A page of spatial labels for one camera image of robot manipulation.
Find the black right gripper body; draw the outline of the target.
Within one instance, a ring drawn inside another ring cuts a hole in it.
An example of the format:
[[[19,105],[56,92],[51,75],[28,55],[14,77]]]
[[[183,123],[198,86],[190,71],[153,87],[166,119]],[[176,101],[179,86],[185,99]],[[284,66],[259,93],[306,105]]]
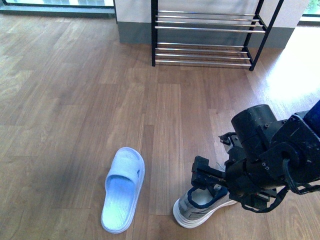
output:
[[[241,141],[234,132],[219,136],[229,159],[225,165],[225,181],[229,197],[241,203],[245,210],[254,213],[268,213],[281,204],[288,193],[287,187],[279,192],[276,183],[262,165],[259,156],[266,147],[258,134]]]

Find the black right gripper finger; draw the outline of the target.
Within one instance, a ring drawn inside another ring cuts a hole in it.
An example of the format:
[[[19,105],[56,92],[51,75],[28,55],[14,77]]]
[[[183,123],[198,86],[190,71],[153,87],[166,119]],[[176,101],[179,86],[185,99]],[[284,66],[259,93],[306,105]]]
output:
[[[227,187],[228,185],[225,181],[218,178],[197,178],[191,181],[191,185],[198,189],[214,189],[215,186]]]
[[[216,178],[225,178],[226,176],[224,171],[210,167],[209,160],[199,155],[197,155],[194,158],[194,163],[192,164],[191,172],[193,177],[199,174],[213,176]]]

